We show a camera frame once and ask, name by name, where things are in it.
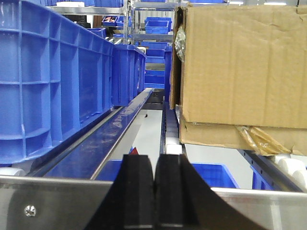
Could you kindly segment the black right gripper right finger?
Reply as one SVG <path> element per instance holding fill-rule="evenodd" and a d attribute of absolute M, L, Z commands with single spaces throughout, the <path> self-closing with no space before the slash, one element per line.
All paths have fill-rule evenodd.
<path fill-rule="evenodd" d="M 154 186 L 158 230 L 263 229 L 218 196 L 185 155 L 161 155 Z"/>

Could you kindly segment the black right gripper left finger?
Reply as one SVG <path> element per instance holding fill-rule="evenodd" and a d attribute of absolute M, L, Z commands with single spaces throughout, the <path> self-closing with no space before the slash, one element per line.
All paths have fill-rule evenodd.
<path fill-rule="evenodd" d="M 152 230 L 153 172 L 147 155 L 124 155 L 115 181 L 86 230 Z"/>

